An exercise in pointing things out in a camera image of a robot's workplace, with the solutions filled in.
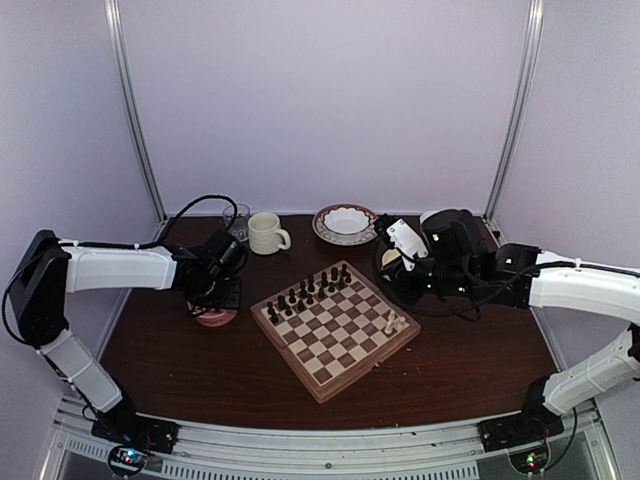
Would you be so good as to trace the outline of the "white chess pawn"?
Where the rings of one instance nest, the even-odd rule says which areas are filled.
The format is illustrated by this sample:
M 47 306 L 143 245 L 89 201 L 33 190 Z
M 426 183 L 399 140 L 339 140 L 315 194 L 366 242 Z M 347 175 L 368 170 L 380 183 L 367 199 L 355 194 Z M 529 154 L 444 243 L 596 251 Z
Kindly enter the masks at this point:
M 395 319 L 394 328 L 398 331 L 403 330 L 407 326 L 406 318 L 401 316 Z

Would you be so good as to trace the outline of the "white chess knight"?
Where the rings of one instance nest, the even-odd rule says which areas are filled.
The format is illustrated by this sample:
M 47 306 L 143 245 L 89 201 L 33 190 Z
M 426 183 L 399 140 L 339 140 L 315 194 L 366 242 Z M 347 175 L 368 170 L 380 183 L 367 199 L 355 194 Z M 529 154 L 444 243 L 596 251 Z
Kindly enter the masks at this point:
M 396 314 L 393 310 L 391 310 L 387 317 L 387 322 L 384 328 L 384 333 L 390 335 L 394 330 Z

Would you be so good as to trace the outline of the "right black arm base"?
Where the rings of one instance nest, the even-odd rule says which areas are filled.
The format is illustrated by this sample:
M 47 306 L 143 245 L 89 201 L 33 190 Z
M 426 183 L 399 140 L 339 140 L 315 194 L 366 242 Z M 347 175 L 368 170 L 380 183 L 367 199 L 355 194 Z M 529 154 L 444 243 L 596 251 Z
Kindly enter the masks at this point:
M 519 447 L 564 432 L 562 419 L 555 414 L 520 412 L 481 421 L 480 440 L 485 452 Z

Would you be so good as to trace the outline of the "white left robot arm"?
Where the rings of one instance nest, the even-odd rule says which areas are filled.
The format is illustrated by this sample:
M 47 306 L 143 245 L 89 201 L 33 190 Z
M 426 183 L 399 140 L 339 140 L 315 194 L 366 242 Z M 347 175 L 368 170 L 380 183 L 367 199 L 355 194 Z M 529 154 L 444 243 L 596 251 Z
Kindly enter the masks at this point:
M 62 239 L 50 230 L 33 238 L 2 294 L 7 332 L 34 349 L 97 412 L 123 444 L 137 442 L 144 424 L 124 388 L 85 344 L 88 328 L 73 330 L 70 315 L 115 314 L 106 307 L 134 290 L 177 292 L 193 309 L 234 308 L 246 248 L 224 230 L 204 243 L 167 240 L 140 244 Z

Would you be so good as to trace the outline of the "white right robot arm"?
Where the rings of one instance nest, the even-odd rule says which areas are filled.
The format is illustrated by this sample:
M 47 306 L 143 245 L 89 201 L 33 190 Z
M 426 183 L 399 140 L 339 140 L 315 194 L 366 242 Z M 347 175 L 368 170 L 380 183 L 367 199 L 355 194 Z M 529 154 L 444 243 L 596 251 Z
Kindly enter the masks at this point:
M 448 209 L 421 216 L 414 231 L 381 215 L 379 239 L 398 256 L 377 271 L 388 298 L 404 309 L 425 295 L 465 297 L 469 309 L 498 304 L 518 309 L 556 308 L 627 322 L 608 345 L 578 364 L 531 384 L 513 419 L 519 440 L 535 440 L 585 400 L 639 377 L 639 272 L 584 262 L 537 246 L 505 243 L 489 250 L 471 213 Z

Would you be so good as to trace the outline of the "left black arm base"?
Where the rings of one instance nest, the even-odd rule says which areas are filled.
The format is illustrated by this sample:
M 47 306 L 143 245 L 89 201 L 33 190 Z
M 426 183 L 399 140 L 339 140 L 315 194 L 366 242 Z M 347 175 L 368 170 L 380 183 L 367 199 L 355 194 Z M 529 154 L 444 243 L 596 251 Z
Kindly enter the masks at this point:
M 162 454 L 173 452 L 178 432 L 179 426 L 172 421 L 139 415 L 129 418 L 100 415 L 91 427 L 94 437 Z

